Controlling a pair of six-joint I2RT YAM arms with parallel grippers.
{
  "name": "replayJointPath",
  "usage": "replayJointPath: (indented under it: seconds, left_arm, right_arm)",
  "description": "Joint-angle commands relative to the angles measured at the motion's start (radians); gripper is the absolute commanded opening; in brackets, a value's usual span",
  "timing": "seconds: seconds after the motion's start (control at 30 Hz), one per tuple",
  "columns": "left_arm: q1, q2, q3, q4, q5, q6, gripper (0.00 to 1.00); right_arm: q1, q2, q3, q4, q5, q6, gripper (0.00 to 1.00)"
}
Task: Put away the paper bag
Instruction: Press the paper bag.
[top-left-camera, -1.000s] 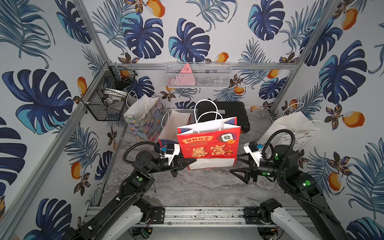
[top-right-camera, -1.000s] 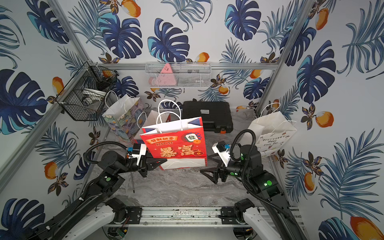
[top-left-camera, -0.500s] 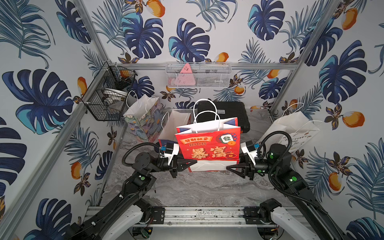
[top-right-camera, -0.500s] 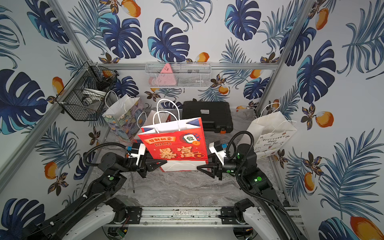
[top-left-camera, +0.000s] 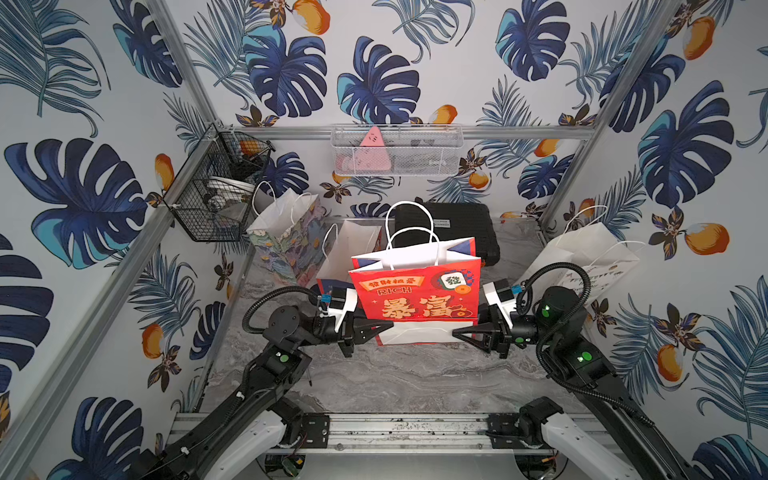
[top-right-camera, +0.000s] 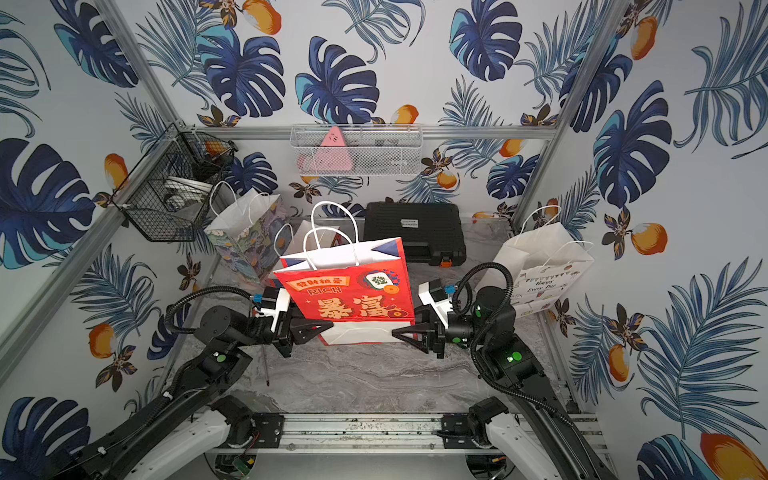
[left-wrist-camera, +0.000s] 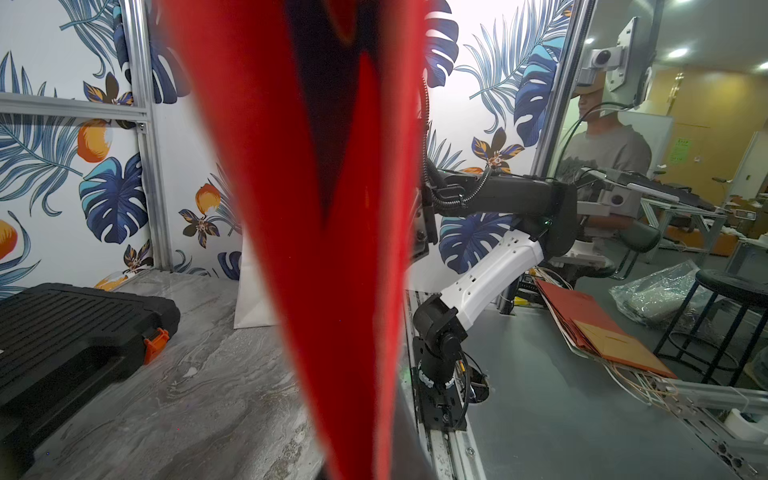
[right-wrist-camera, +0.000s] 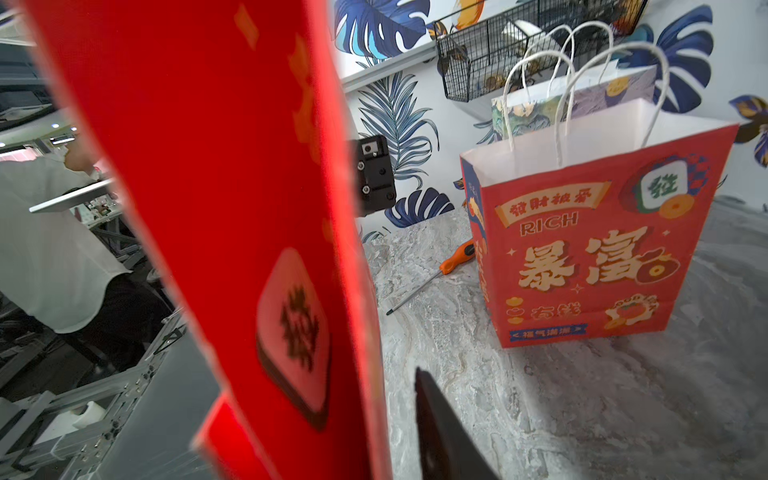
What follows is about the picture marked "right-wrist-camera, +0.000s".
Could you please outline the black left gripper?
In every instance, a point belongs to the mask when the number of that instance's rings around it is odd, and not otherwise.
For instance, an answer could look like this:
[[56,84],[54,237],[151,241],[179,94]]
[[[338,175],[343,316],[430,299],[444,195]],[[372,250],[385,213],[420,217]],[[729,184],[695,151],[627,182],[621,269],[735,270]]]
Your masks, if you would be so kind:
[[353,141],[358,215],[387,210],[396,204],[394,171],[387,139],[373,135]]

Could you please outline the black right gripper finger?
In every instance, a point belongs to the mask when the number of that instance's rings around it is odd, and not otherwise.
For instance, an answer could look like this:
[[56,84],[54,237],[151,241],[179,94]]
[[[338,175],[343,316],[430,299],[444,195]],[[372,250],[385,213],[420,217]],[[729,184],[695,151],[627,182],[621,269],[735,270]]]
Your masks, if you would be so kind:
[[416,424],[423,479],[497,479],[433,376],[415,372]]

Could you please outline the red paper bag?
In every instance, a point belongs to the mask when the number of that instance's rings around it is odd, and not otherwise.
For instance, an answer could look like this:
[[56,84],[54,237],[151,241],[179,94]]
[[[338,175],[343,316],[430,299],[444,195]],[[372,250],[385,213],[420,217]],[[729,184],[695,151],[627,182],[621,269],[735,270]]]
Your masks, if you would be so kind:
[[323,1],[22,1],[221,392],[228,479],[388,479],[375,295]]
[[479,283],[514,348],[665,329],[739,126],[630,100],[465,152]]

